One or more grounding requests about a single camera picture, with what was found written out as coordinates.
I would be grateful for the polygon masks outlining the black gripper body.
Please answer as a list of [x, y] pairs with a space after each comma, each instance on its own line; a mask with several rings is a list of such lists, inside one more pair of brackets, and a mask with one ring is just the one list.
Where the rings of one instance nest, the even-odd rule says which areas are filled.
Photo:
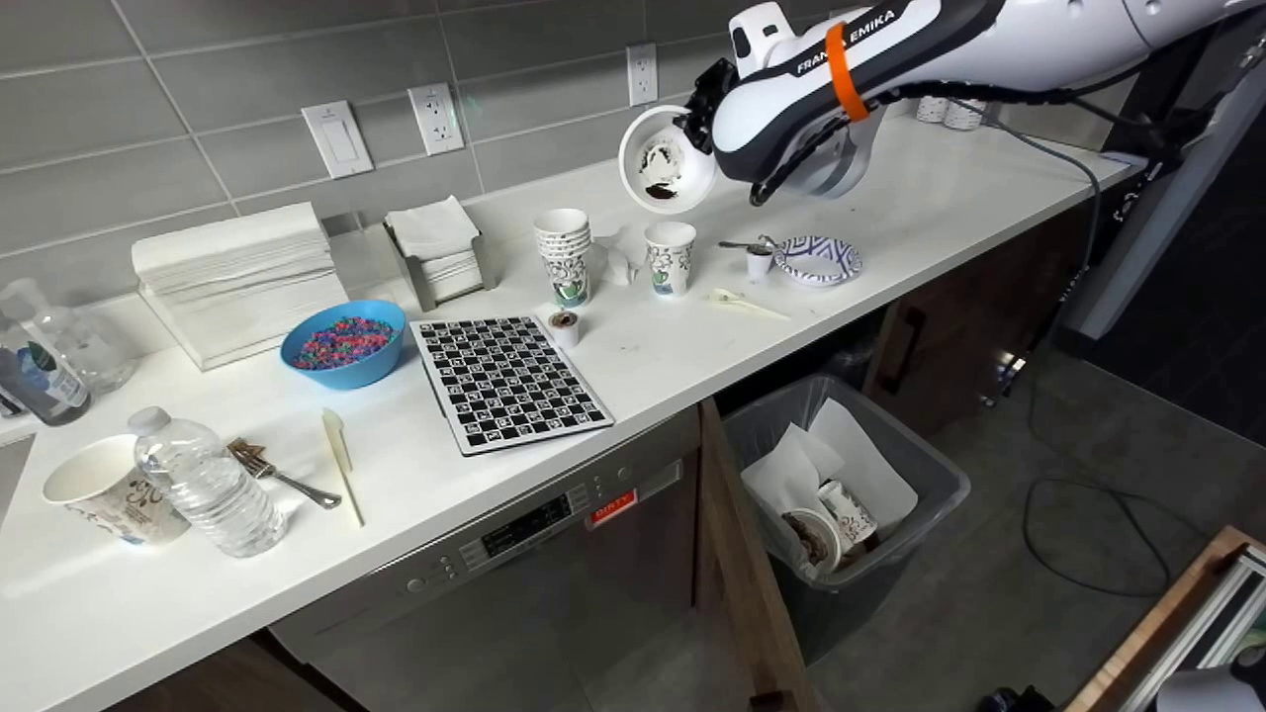
[[735, 82], [735, 68], [730, 59], [715, 59], [713, 68], [703, 68], [694, 82], [694, 93], [686, 101], [686, 114], [676, 119], [676, 125], [686, 131], [686, 139], [700, 150], [713, 152], [713, 119], [719, 98], [734, 90]]

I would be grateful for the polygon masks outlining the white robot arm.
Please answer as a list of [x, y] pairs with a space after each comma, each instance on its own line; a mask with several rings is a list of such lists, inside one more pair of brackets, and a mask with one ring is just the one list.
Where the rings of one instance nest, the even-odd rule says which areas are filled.
[[872, 0], [804, 32], [775, 0], [730, 19], [730, 53], [676, 125], [747, 201], [847, 193], [896, 98], [1063, 101], [1266, 0]]

